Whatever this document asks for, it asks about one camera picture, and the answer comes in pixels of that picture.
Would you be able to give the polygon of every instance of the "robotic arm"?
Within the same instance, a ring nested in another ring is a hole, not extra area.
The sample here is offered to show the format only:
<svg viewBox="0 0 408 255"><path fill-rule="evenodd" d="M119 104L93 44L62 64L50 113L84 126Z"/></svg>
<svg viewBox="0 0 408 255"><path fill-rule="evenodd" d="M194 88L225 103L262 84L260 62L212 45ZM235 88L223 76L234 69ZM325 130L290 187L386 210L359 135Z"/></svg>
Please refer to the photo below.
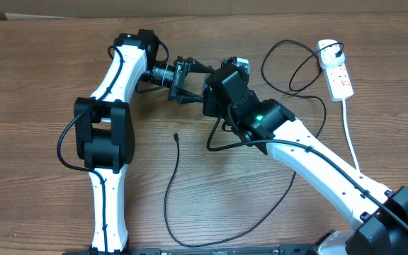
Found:
<svg viewBox="0 0 408 255"><path fill-rule="evenodd" d="M265 155L298 172L330 201L353 230L331 232L307 253L291 254L408 254L408 231L371 199L408 225L408 188L393 193L325 147L285 106L273 99L260 102L255 92L248 89L247 60L231 57L216 70L193 58L178 57L173 65L168 65L155 60L158 46L159 39L150 30L140 30L137 35L121 34L115 39L117 54L102 84L90 98L78 98L75 102L77 154L86 168L94 169L105 181L103 193L100 178L89 173L96 224L92 247L86 254L133 254L127 249L123 203L125 173L135 150L129 102L138 81L169 88L168 99L179 104L202 102L204 115L218 121L224 118L246 145L257 146ZM206 74L202 97L183 88L189 72ZM111 129L92 126L99 122L110 123Z"/></svg>

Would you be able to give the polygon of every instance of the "power strip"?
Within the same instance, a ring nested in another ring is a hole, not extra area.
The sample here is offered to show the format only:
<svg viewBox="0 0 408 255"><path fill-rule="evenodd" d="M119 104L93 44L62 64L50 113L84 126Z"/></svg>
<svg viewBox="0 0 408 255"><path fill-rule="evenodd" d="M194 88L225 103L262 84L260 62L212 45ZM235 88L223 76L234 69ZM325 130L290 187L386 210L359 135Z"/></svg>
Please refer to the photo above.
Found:
<svg viewBox="0 0 408 255"><path fill-rule="evenodd" d="M317 43L317 49L320 50L332 43L337 43L337 41L332 39L320 40ZM333 45L319 53L319 64L324 70L325 81L333 102L341 102L343 99L353 96L351 80L344 64L346 57L344 53L340 57L335 57L339 50L339 45Z"/></svg>

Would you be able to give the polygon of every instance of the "white power cord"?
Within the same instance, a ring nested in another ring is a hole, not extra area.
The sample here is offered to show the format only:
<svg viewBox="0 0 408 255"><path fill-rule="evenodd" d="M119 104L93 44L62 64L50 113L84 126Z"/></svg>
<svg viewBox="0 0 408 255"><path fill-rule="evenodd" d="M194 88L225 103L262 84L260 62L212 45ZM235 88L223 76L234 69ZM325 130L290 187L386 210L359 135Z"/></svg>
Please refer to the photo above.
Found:
<svg viewBox="0 0 408 255"><path fill-rule="evenodd" d="M346 99L341 100L341 104L343 106L343 126L344 126L344 132L346 133L347 144L349 145L348 149L351 151L353 164L355 164L355 169L360 171L360 166L358 165L357 156L355 155L355 151L353 149L351 136L349 134L348 124L347 124Z"/></svg>

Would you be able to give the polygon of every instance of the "wood grain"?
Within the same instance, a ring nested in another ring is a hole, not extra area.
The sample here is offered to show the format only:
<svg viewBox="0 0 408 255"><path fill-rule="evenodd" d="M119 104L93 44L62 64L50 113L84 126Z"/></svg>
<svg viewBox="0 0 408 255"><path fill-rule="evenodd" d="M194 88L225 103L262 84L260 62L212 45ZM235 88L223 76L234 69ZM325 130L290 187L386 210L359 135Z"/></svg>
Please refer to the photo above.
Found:
<svg viewBox="0 0 408 255"><path fill-rule="evenodd" d="M249 87L259 98L284 103L312 132L322 121L319 102L276 93L261 78L261 61L273 44L286 38L313 47L323 38L344 42L356 92L348 101L348 121L361 168L393 190L408 186L408 13L0 22L0 254L60 254L90 245L94 212L89 178L64 168L55 145L72 118L74 99L88 96L104 77L108 45L119 33L139 28L155 30L173 58L192 56L212 66L233 55L249 59ZM306 56L304 50L284 45L267 61L266 76L285 88ZM316 71L315 63L306 64L295 86L311 80ZM202 80L190 75L186 88L199 92ZM341 105L329 100L324 79L306 92L327 103L320 140L352 162ZM283 194L291 170L253 148L208 152L205 141L215 119L202 116L199 104L178 106L166 95L136 94L130 105L137 143L125 180L130 246L180 248L169 237L162 214L176 160L174 132L181 141L169 203L176 236L199 244L250 228ZM218 145L235 141L227 133L215 136ZM66 138L64 155L82 164L73 135ZM332 229L346 230L347 225L298 177L265 223L222 247L314 242Z"/></svg>

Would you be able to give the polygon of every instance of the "white plug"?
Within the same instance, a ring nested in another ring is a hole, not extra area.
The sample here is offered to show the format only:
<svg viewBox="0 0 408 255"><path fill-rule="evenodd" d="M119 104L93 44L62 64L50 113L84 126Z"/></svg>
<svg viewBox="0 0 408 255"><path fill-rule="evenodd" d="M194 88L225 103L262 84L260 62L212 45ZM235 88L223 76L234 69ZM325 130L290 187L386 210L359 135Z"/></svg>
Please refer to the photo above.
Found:
<svg viewBox="0 0 408 255"><path fill-rule="evenodd" d="M332 43L337 43L337 41L332 39L320 40L317 43L317 50ZM336 53L339 50L339 45L333 45L319 53L319 64L324 70L325 81L333 102L340 102L353 96L351 80L344 64L346 57L344 53L337 57Z"/></svg>

